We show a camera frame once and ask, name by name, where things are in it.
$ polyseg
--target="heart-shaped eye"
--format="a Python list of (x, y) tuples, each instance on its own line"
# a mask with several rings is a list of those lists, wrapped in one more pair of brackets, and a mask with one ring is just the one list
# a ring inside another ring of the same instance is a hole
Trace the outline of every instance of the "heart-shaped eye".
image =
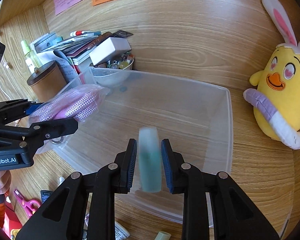
[(293, 63), (288, 63), (283, 69), (283, 74), (285, 79), (292, 78), (295, 73), (296, 73), (296, 67), (293, 65)]
[(278, 62), (278, 58), (274, 57), (272, 62), (271, 62), (271, 65), (270, 65), (270, 70), (271, 71), (275, 68), (275, 66), (277, 65), (277, 62)]

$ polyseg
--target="plush toy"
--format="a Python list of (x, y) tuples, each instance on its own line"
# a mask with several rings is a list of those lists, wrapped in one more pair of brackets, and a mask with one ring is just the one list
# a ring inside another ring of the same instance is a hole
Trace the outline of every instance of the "plush toy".
[(292, 149), (300, 149), (300, 42), (288, 15), (278, 0), (262, 4), (284, 38), (272, 54), (266, 68), (254, 73), (250, 83), (258, 86), (243, 93), (252, 104), (261, 130)]

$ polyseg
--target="human hand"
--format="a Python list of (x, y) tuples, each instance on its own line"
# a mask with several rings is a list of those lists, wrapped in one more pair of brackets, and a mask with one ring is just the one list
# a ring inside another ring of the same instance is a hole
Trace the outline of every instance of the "human hand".
[(11, 184), (10, 171), (0, 171), (0, 194), (6, 193)]

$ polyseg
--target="pink scissors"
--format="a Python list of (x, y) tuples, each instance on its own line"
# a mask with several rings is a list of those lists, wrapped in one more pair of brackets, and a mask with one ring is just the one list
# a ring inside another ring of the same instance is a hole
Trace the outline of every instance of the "pink scissors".
[(16, 199), (20, 203), (20, 205), (24, 208), (26, 211), (26, 214), (28, 218), (32, 217), (32, 215), (38, 210), (38, 208), (41, 206), (41, 203), (35, 199), (31, 199), (29, 201), (26, 201), (23, 195), (15, 189), (14, 195), (16, 196)]

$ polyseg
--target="brown leather container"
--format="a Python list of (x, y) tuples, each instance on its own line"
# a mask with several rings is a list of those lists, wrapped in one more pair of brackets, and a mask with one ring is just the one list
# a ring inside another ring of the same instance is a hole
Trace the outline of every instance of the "brown leather container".
[(28, 78), (27, 84), (32, 88), (40, 102), (46, 102), (53, 98), (61, 89), (66, 86), (60, 69), (55, 61), (50, 61)]

